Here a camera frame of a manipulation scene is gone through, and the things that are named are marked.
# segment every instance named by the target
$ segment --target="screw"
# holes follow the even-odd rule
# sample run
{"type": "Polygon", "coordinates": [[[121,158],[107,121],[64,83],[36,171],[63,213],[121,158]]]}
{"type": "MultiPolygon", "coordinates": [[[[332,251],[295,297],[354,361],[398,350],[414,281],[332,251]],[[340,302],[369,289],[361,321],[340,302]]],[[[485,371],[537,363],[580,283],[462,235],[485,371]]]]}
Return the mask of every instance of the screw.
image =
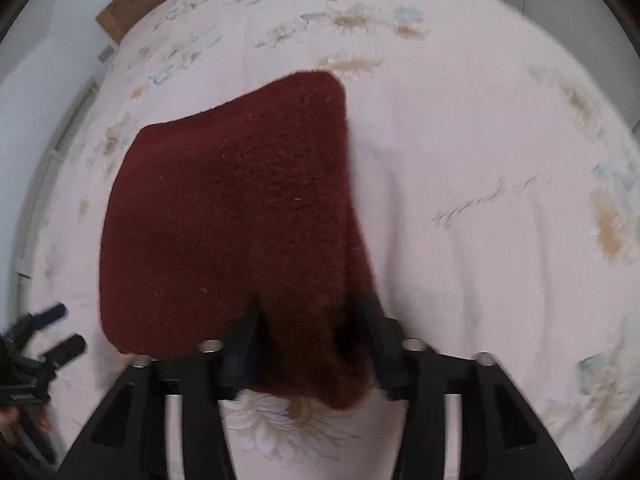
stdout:
{"type": "Polygon", "coordinates": [[[198,345],[198,350],[200,350],[204,354],[211,354],[214,352],[220,352],[222,350],[222,341],[218,339],[209,339],[208,341],[203,341],[198,345]]]}
{"type": "Polygon", "coordinates": [[[409,352],[424,352],[427,348],[427,343],[422,339],[405,339],[402,341],[402,348],[409,352]]]}
{"type": "Polygon", "coordinates": [[[474,355],[474,359],[478,362],[480,366],[495,365],[494,356],[489,354],[489,352],[478,352],[476,355],[474,355]]]}
{"type": "Polygon", "coordinates": [[[153,361],[153,359],[148,355],[139,355],[133,359],[131,365],[134,368],[146,368],[151,364],[151,361],[153,361]]]}

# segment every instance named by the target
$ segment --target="white bed sheet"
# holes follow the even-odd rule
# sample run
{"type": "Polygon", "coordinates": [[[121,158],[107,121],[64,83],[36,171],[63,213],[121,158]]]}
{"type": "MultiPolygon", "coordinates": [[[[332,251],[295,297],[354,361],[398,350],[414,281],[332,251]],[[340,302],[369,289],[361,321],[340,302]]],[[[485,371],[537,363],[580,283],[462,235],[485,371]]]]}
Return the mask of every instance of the white bed sheet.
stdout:
{"type": "MultiPolygon", "coordinates": [[[[136,25],[36,251],[31,309],[63,301],[70,316],[34,351],[70,332],[89,343],[53,387],[60,449],[124,364],[100,330],[98,252],[137,131],[309,69],[346,88],[354,200],[388,313],[442,352],[496,354],[584,463],[640,397],[640,154],[586,71],[498,0],[169,0],[136,25]]],[[[241,479],[388,478],[403,406],[291,402],[227,405],[241,479]]]]}

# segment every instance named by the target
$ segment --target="red towel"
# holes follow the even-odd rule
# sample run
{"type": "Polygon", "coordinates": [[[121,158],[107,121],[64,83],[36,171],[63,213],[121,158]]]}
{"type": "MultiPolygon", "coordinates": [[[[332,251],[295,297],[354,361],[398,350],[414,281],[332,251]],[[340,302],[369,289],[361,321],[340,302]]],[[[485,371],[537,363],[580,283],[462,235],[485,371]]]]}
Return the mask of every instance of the red towel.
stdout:
{"type": "Polygon", "coordinates": [[[347,408],[370,367],[337,344],[344,295],[372,290],[331,75],[293,74],[140,131],[102,235],[100,314],[118,350],[195,352],[258,296],[273,347],[254,388],[347,408]]]}

